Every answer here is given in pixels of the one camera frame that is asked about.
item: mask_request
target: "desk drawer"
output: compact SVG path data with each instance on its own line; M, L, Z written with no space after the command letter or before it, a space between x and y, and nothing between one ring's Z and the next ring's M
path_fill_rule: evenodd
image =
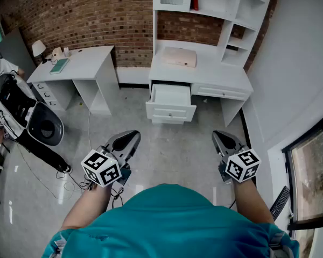
M40 93L45 92L45 91L50 91L49 87L47 86L47 83L45 83L45 82L36 82L36 83L33 84L33 86Z
M195 109L186 86L154 84L146 102L147 118L154 120L191 121Z
M60 103L58 101L46 101L46 104L50 107L52 110L65 110L61 107Z
M39 92L42 96L42 98L45 101L54 101L56 98L54 97L53 93L50 91L44 91L44 92Z
M244 101L248 98L247 93L221 89L220 86L208 84L192 84L191 93L192 95L222 97L238 99L241 101Z

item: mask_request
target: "lampshade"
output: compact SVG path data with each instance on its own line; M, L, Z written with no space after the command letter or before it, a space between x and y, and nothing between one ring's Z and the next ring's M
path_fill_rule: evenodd
M34 44L32 44L32 53L35 57L44 52L45 49L46 47L44 46L41 40L37 40Z

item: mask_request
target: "gray panel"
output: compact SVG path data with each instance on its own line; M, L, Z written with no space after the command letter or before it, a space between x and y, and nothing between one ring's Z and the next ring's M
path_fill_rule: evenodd
M19 66L19 68L25 71L25 81L28 80L33 71L36 69L36 65L32 61L31 56L23 42L23 38L20 35L19 28L15 28L0 42L0 53L3 58Z

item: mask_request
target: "brick wall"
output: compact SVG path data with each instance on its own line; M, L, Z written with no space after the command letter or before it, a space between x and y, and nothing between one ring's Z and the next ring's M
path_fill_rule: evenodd
M248 70L268 29L277 0L271 0ZM19 26L26 45L38 39L51 52L115 45L114 65L149 67L152 61L152 0L0 0L6 32ZM191 13L159 12L158 38L216 45L223 20ZM237 29L235 36L242 35Z

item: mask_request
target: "black window frame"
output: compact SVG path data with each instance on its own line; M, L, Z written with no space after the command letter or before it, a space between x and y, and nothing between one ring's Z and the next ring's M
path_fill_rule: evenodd
M285 154L286 158L286 172L288 173L290 181L291 210L293 212L293 218L290 220L290 223L287 227L287 229L290 231L290 234L292 234L292 231L295 230L310 230L313 228L323 227L323 216L301 221L297 220L296 177L294 175L294 165L292 162L291 154L292 149L296 148L319 131L323 131L323 118L300 138L282 149L282 152Z

